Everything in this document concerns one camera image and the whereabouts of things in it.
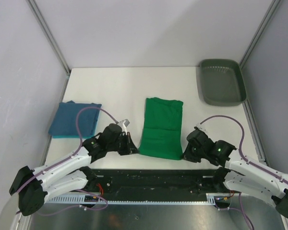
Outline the green t shirt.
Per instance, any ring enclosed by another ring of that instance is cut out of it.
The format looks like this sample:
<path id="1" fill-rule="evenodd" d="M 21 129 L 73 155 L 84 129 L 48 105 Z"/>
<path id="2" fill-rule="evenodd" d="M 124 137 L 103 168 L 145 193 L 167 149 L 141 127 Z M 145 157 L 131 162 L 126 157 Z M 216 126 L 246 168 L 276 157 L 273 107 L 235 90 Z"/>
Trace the green t shirt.
<path id="1" fill-rule="evenodd" d="M 146 98 L 140 154 L 179 161 L 182 114 L 182 101 Z"/>

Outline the blue t shirt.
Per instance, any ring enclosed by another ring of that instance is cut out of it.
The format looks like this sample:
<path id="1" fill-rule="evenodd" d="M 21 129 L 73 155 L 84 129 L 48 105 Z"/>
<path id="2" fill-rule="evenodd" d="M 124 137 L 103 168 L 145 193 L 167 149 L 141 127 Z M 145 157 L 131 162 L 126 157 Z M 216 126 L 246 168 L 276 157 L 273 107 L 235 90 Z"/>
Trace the blue t shirt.
<path id="1" fill-rule="evenodd" d="M 99 117 L 99 110 L 102 105 L 95 103 L 75 103 L 69 101 L 59 103 L 58 109 L 48 130 L 53 138 L 78 138 L 76 129 L 76 116 L 79 111 L 86 107 L 96 107 L 81 112 L 78 126 L 83 138 L 90 138 L 94 135 Z"/>

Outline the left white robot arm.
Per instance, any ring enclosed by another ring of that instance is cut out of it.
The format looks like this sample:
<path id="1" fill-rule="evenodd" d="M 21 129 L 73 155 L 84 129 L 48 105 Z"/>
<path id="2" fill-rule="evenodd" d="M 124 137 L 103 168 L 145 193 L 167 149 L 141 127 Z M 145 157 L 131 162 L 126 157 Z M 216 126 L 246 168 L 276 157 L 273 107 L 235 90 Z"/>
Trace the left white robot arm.
<path id="1" fill-rule="evenodd" d="M 108 152 L 119 155 L 139 153 L 129 132 L 121 125 L 110 124 L 103 132 L 86 139 L 80 147 L 67 156 L 35 169 L 22 167 L 10 189 L 18 194 L 18 208 L 24 216 L 36 213 L 50 199 L 70 191 L 92 191 L 97 185 L 97 175 L 89 167 Z"/>

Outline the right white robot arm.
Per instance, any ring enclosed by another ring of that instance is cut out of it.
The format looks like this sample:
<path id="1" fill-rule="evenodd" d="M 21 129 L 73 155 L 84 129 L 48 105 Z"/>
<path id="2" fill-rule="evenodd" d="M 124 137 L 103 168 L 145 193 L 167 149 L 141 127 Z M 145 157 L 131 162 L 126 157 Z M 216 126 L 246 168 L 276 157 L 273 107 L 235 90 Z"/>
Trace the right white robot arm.
<path id="1" fill-rule="evenodd" d="M 249 158 L 244 160 L 232 144 L 212 141 L 195 128 L 187 136 L 188 145 L 183 158 L 190 162 L 208 160 L 218 167 L 212 177 L 212 188 L 217 192 L 237 191 L 269 204 L 288 218 L 288 174 L 277 172 Z"/>

